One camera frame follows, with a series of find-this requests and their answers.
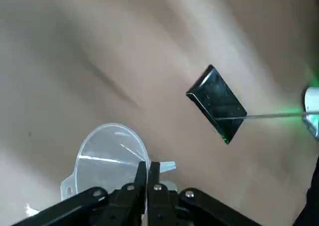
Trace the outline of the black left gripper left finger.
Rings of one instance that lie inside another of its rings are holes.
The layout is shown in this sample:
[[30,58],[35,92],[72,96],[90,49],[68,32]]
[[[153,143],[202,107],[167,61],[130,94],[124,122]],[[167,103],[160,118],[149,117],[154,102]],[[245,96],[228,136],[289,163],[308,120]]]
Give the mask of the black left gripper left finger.
[[92,187],[53,205],[16,226],[139,226],[145,211],[147,166],[138,165],[135,179],[108,193]]

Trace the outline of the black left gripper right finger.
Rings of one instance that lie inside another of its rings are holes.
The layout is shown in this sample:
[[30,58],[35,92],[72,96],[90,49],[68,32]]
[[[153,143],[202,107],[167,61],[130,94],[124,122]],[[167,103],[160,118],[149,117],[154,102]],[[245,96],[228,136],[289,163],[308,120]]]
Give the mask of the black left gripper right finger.
[[149,226],[258,226],[254,220],[209,194],[186,188],[169,190],[160,183],[160,163],[152,162],[147,183]]

